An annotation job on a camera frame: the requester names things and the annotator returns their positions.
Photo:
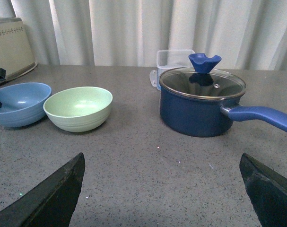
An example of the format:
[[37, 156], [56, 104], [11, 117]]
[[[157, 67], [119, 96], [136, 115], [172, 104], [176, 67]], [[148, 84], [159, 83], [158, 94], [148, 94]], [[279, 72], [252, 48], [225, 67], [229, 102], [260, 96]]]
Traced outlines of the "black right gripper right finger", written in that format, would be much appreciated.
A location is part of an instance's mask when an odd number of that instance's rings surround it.
[[287, 227], [287, 178], [245, 153], [239, 168], [260, 224]]

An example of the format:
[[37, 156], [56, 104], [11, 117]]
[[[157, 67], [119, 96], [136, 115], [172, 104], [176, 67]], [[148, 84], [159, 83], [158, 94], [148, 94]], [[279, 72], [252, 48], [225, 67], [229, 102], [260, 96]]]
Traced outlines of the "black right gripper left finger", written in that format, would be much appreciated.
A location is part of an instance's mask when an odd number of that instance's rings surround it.
[[76, 208], [85, 172], [77, 154], [36, 187], [0, 211], [0, 227], [67, 227]]

